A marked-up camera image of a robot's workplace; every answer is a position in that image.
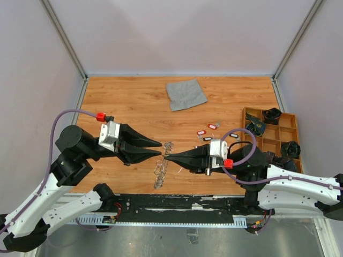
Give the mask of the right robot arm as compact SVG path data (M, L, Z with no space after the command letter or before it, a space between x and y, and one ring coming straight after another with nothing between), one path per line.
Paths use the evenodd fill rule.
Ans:
M244 199L233 208L243 215L275 212L277 209L303 209L324 217L342 220L342 175L307 176L290 170L291 161L263 153L246 143L232 151L224 141L213 140L177 154L166 155L191 173L225 173L244 190Z

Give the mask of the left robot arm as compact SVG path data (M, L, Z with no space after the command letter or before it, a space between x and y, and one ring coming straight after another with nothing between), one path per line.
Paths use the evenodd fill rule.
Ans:
M56 140L61 153L50 163L42 183L16 210L1 215L1 232L6 232L5 252L29 252L73 219L92 211L113 209L115 195L105 183L97 184L73 202L53 207L91 172L90 159L117 157L130 166L161 155L156 150L161 145L127 124L103 124L98 138L77 125L67 126Z

